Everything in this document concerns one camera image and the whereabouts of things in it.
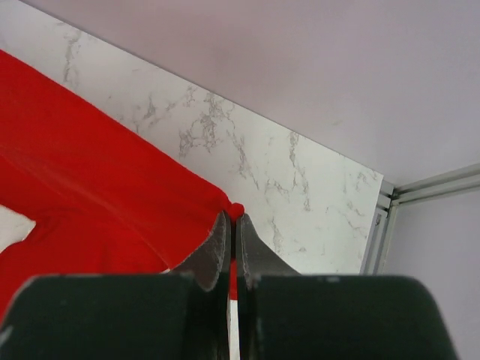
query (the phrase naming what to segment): white marble panel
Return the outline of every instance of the white marble panel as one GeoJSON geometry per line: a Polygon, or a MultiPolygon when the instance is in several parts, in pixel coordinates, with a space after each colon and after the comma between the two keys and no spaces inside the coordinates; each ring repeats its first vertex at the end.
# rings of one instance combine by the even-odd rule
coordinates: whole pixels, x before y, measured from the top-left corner
{"type": "Polygon", "coordinates": [[[24,240],[34,227],[34,221],[0,205],[0,253],[8,245],[24,240]]]}
{"type": "Polygon", "coordinates": [[[0,49],[244,204],[295,269],[359,272],[380,174],[17,0],[0,1],[0,49]]]}

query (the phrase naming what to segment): red cloth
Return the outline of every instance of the red cloth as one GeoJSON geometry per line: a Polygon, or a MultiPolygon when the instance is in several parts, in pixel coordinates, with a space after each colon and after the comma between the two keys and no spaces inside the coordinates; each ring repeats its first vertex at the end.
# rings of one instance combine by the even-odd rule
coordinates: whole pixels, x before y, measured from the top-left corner
{"type": "Polygon", "coordinates": [[[37,222],[0,253],[0,319],[33,275],[158,273],[208,236],[223,191],[0,51],[0,204],[37,222]]]}

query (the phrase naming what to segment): light purple wall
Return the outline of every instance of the light purple wall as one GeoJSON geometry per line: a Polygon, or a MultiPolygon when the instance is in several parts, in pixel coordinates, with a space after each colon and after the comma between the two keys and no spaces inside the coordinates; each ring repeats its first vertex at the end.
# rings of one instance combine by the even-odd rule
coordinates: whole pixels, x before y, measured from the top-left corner
{"type": "Polygon", "coordinates": [[[480,190],[402,205],[384,273],[425,284],[460,358],[480,358],[480,190]]]}
{"type": "Polygon", "coordinates": [[[478,0],[26,0],[403,185],[480,158],[478,0]]]}

